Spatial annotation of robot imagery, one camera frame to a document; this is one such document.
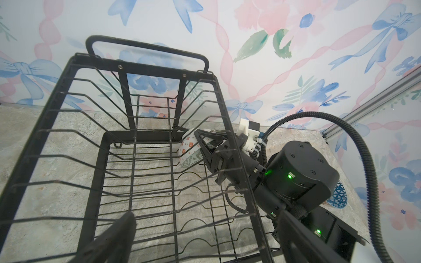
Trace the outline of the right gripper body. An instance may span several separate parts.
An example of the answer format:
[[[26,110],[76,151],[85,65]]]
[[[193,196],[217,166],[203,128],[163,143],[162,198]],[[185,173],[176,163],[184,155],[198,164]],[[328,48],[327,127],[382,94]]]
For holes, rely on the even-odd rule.
[[[194,136],[207,169],[217,174],[216,184],[229,180],[233,185],[242,185],[248,178],[251,185],[263,181],[264,167],[246,150],[249,137],[245,134],[235,137],[238,148],[233,146],[227,133],[197,129]]]

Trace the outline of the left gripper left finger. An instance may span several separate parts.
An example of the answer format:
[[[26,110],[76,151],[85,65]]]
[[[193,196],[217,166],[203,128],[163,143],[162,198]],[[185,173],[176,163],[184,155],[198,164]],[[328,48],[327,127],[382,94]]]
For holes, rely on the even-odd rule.
[[[125,213],[70,261],[72,263],[127,263],[136,227],[134,214],[130,211]]]

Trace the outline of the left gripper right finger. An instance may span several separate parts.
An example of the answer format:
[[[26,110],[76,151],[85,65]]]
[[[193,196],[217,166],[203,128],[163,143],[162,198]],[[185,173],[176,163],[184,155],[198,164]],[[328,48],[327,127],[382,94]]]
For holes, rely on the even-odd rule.
[[[345,260],[287,211],[278,216],[278,235],[288,263],[344,263]]]

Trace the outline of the blue triangle pattern bowl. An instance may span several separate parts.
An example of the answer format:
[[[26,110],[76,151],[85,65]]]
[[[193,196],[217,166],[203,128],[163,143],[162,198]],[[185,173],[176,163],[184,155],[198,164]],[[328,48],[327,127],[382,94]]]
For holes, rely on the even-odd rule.
[[[343,209],[348,204],[348,196],[344,185],[339,181],[334,189],[332,196],[326,201],[334,208]]]

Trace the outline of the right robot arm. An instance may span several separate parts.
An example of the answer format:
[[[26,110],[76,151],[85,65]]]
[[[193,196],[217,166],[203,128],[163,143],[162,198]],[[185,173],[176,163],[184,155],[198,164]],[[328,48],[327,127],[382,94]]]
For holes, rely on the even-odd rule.
[[[322,208],[339,173],[307,142],[288,142],[268,165],[241,150],[247,136],[194,132],[207,168],[237,192],[248,186],[273,221],[273,238],[288,263],[372,263],[373,248],[356,230]]]

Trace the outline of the black wire dish rack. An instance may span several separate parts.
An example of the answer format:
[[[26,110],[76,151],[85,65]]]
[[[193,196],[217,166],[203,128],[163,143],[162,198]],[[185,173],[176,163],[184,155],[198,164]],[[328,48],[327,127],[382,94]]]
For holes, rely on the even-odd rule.
[[[71,263],[130,211],[128,263],[272,263],[249,187],[179,164],[188,130],[235,140],[208,59],[106,36],[86,48],[63,68],[1,59],[3,78],[49,93],[1,193],[1,262]]]

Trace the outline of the right aluminium corner post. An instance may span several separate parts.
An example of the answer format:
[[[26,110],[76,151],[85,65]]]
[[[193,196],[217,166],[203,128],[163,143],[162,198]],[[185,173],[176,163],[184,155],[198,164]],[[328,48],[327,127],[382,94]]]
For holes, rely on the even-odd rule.
[[[380,92],[361,106],[357,106],[356,109],[346,112],[343,116],[338,115],[344,121],[349,124],[355,124],[361,121],[363,118],[374,113],[378,109],[382,108],[386,104],[390,103],[394,99],[408,92],[410,89],[415,88],[421,84],[421,67],[418,66],[405,75],[402,79],[395,82],[393,85]]]

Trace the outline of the green geometric pattern bowl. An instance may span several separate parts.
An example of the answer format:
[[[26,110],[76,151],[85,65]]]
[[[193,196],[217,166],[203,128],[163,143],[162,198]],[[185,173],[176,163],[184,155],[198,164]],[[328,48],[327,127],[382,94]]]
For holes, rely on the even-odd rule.
[[[186,132],[178,150],[179,164],[182,169],[189,168],[203,159],[201,146],[194,135],[194,131],[195,129],[191,129]]]

